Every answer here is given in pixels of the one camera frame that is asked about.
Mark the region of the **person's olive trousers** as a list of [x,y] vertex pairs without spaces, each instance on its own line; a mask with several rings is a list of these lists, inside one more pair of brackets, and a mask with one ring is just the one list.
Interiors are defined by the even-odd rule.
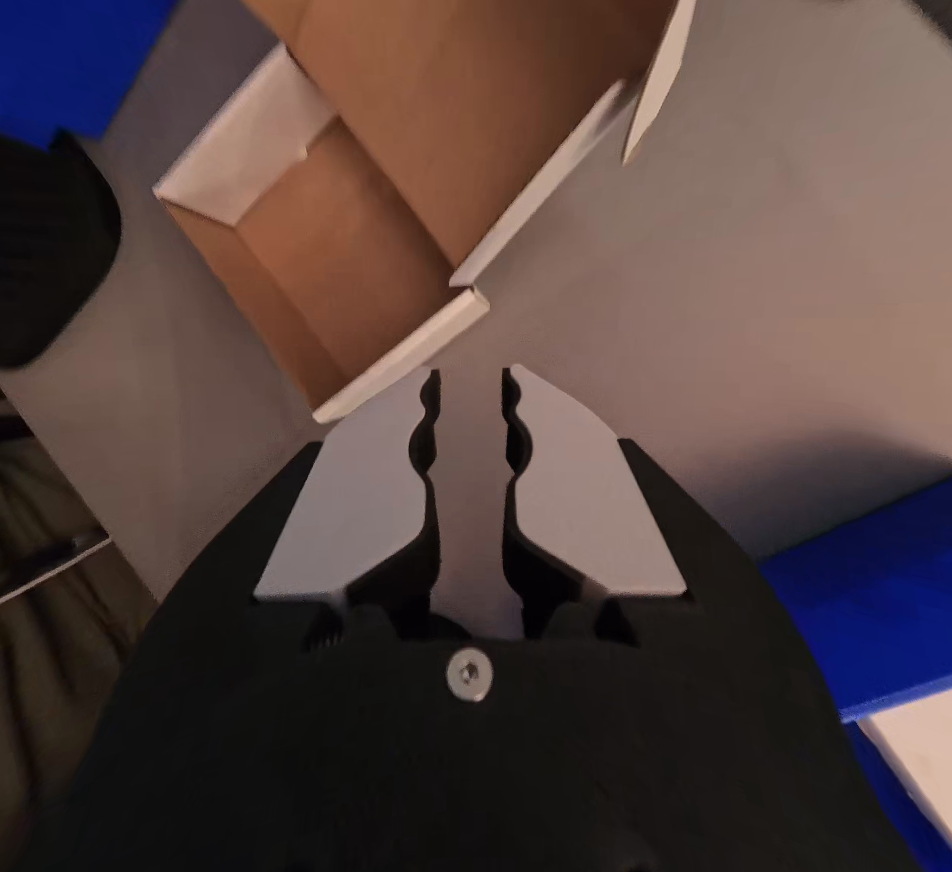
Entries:
[[2,396],[1,863],[67,790],[156,602]]

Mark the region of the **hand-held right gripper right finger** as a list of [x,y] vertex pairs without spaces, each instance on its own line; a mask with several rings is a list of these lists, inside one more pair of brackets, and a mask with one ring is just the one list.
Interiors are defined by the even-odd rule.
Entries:
[[516,464],[517,536],[585,596],[679,597],[686,582],[616,433],[552,383],[515,365],[514,425],[529,438]]

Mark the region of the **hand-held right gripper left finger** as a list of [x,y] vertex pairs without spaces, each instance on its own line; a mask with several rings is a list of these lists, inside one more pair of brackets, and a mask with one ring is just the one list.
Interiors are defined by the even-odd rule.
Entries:
[[441,550],[429,470],[438,370],[418,368],[341,419],[322,443],[254,590],[259,603],[427,601]]

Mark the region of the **white flat sheet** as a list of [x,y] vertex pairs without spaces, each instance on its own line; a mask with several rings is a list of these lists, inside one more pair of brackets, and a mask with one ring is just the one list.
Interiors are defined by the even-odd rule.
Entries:
[[859,722],[922,813],[951,839],[951,691]]

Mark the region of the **blue plastic bin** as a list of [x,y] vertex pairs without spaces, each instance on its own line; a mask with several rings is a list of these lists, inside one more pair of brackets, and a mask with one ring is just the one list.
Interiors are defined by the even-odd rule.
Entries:
[[951,869],[949,834],[861,722],[951,678],[951,480],[760,562],[819,664],[864,775],[923,870]]
[[178,0],[1,0],[1,131],[108,129]]

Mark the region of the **white cardboard box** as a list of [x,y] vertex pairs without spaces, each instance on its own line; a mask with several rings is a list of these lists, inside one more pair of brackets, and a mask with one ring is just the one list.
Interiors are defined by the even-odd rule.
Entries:
[[160,178],[317,424],[486,316],[479,286],[593,151],[622,166],[700,65],[863,160],[950,183],[950,0],[239,0],[276,45]]

